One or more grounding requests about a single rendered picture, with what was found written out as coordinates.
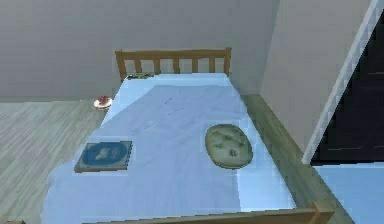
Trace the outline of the wooden bed with blue sheet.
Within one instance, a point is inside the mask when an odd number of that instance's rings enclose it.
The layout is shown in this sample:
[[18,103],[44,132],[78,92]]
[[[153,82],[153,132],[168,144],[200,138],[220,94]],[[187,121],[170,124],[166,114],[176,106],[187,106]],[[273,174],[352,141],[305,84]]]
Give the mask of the wooden bed with blue sheet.
[[[216,166],[207,130],[238,126],[252,162]],[[126,170],[76,173],[87,143],[131,141]],[[296,207],[224,73],[125,78],[101,126],[74,158],[49,175],[42,224],[327,224],[334,210],[317,200]]]

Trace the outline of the small dark green object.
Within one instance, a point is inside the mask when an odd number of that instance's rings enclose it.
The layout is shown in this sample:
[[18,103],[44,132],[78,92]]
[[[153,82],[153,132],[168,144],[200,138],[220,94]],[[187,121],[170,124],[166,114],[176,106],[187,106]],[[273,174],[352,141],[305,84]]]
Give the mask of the small dark green object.
[[129,73],[126,78],[128,80],[132,80],[132,79],[147,79],[149,77],[154,77],[154,76],[155,76],[155,73],[152,73],[152,72]]

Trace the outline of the white plate with red food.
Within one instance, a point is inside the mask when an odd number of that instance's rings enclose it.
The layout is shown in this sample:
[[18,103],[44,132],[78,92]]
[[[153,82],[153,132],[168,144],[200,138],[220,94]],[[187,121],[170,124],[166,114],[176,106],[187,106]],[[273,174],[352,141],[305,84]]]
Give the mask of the white plate with red food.
[[106,109],[112,105],[113,100],[107,96],[100,96],[93,103],[96,109]]

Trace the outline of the blue book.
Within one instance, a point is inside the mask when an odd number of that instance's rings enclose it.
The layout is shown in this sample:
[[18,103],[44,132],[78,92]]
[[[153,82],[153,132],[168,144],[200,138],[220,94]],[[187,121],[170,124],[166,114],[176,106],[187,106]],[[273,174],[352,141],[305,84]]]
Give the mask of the blue book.
[[87,143],[74,171],[83,173],[126,170],[131,151],[131,141]]

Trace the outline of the dark window with white frame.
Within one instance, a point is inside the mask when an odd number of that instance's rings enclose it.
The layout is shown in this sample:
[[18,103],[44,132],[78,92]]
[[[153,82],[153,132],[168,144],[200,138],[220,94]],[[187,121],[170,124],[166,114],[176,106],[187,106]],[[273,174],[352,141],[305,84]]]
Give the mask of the dark window with white frame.
[[302,162],[384,162],[384,0],[372,0]]

